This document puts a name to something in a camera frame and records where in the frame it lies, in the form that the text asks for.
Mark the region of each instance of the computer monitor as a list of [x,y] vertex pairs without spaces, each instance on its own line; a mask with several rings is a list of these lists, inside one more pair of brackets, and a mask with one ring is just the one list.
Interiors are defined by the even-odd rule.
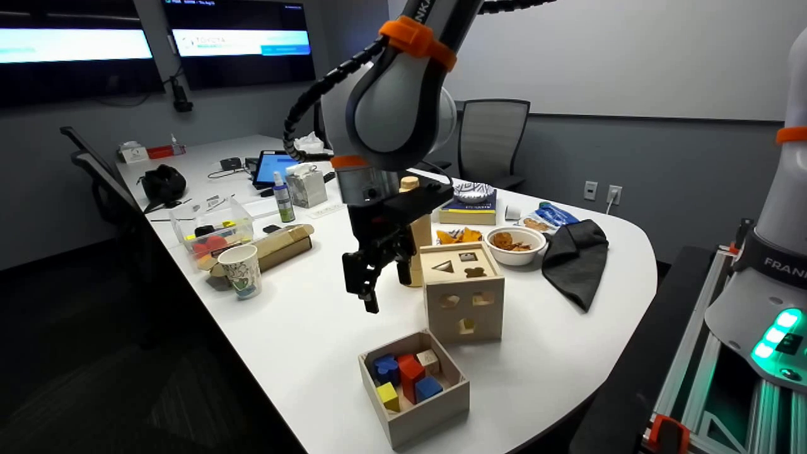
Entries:
[[0,4],[0,105],[165,91],[131,0]]
[[193,87],[313,80],[301,2],[165,0],[175,48]]

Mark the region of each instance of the white table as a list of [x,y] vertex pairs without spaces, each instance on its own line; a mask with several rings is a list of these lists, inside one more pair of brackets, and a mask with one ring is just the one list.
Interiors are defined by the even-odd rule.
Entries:
[[[275,200],[257,200],[250,176],[210,179],[226,156],[257,156],[277,139],[248,137],[193,147],[165,159],[190,181],[193,202],[234,193],[256,214],[256,226],[281,224]],[[137,179],[158,164],[118,167],[128,191],[146,206]],[[171,232],[168,211],[150,214],[158,237],[184,272],[203,306],[253,370],[309,452],[392,452],[358,375],[358,356],[426,327],[424,290],[396,283],[383,270],[377,292],[379,314],[368,314],[344,290],[340,254],[357,249],[338,185],[328,202],[299,208],[299,221],[315,226],[315,246],[262,275],[262,292],[237,303],[232,292],[207,285]],[[500,206],[537,206],[535,197],[500,191]],[[596,219],[610,240],[601,290],[587,312],[569,303],[537,270],[504,272],[504,338],[489,345],[450,347],[473,380],[469,418],[415,443],[408,452],[507,452],[552,425],[582,404],[610,374],[630,333],[656,295],[656,256],[637,224],[566,206]]]

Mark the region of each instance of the white mug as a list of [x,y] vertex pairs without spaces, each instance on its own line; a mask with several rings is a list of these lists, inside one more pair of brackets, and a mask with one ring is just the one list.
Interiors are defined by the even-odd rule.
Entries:
[[226,266],[227,279],[239,301],[260,292],[257,244],[237,244],[226,249],[218,263]]

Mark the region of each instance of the gray floor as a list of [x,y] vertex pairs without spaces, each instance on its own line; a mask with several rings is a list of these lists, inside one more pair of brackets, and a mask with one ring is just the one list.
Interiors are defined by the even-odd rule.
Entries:
[[116,243],[0,275],[0,452],[303,452],[194,295]]

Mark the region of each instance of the power outlet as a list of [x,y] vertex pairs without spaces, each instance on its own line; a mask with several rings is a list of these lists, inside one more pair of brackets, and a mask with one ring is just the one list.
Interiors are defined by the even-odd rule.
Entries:
[[606,193],[608,203],[622,203],[623,202],[623,187],[622,185],[608,185],[608,193]]
[[582,185],[582,200],[599,200],[599,181],[593,181],[593,179],[587,179],[586,185]]

